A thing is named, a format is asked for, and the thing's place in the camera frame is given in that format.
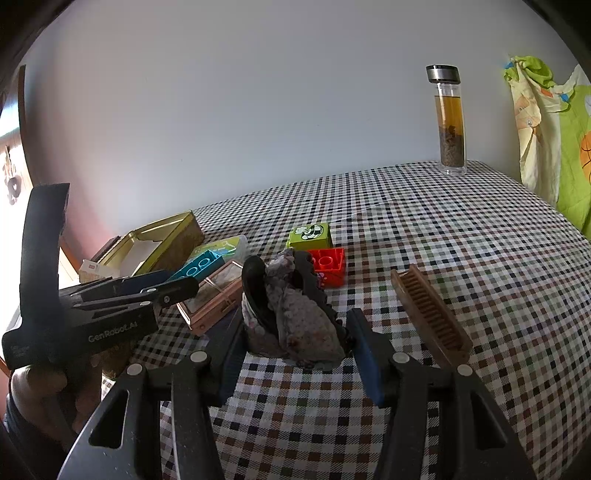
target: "black plastic lid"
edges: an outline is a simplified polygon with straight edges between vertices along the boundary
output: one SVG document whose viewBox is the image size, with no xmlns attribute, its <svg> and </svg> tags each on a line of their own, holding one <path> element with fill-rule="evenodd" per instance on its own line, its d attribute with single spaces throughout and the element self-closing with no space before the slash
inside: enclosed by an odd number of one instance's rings
<svg viewBox="0 0 591 480">
<path fill-rule="evenodd" d="M 429 65 L 427 77 L 431 83 L 460 83 L 460 72 L 453 65 Z"/>
</svg>

